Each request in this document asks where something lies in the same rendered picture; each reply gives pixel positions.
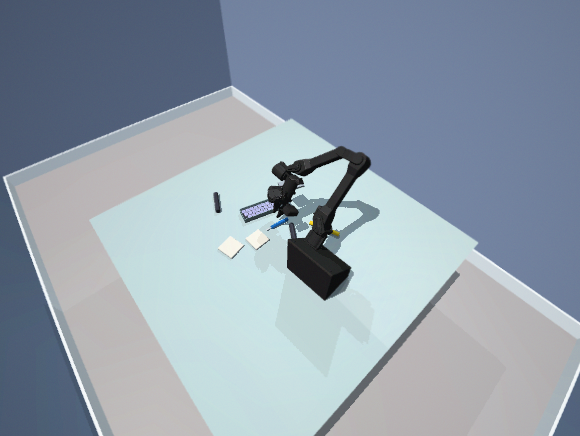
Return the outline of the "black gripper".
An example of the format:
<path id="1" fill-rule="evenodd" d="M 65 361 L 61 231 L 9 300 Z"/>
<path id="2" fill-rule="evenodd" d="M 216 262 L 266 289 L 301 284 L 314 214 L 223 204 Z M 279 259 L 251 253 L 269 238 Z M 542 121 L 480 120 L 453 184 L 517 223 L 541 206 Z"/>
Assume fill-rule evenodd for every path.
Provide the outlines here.
<path id="1" fill-rule="evenodd" d="M 268 190 L 272 190 L 272 189 L 282 189 L 282 192 L 285 193 L 285 200 L 283 203 L 279 203 L 279 204 L 273 204 L 273 213 L 275 213 L 278 209 L 278 214 L 276 216 L 276 218 L 279 218 L 280 216 L 282 216 L 283 214 L 285 214 L 286 216 L 297 216 L 298 215 L 298 210 L 296 209 L 295 206 L 292 206 L 291 204 L 289 204 L 289 202 L 292 202 L 292 196 L 296 194 L 295 191 L 289 191 L 287 190 L 284 186 L 270 186 L 268 188 Z M 267 191 L 268 191 L 267 190 Z M 283 204 L 282 207 L 281 204 Z"/>

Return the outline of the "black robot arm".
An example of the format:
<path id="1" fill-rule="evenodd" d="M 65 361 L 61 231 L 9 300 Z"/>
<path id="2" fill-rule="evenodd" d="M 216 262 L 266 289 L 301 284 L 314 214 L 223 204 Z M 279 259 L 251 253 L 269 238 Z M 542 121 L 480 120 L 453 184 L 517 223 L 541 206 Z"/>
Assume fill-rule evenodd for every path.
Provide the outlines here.
<path id="1" fill-rule="evenodd" d="M 316 250 L 321 249 L 328 237 L 327 235 L 333 233 L 332 222 L 338 206 L 355 181 L 370 168 L 371 159 L 363 152 L 356 153 L 344 146 L 339 146 L 316 157 L 297 160 L 289 166 L 280 161 L 272 168 L 272 173 L 280 181 L 285 181 L 283 186 L 289 191 L 295 191 L 298 185 L 304 184 L 303 179 L 297 175 L 307 176 L 315 169 L 343 158 L 350 161 L 347 172 L 328 202 L 324 206 L 318 206 L 313 213 L 312 230 L 308 232 L 304 239 L 306 243 Z M 297 175 L 293 175 L 291 172 Z M 279 204 L 284 202 L 286 195 L 282 192 L 282 189 L 281 187 L 280 189 L 268 190 L 267 198 L 270 203 Z"/>

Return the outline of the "grey keyboard with white letter keys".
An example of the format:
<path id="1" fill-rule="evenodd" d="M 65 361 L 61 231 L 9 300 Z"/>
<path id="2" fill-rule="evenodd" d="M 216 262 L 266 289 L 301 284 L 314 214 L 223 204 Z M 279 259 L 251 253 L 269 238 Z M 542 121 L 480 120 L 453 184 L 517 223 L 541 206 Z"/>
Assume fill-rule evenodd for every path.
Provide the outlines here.
<path id="1" fill-rule="evenodd" d="M 240 208 L 245 223 L 273 213 L 273 203 L 268 199 Z"/>

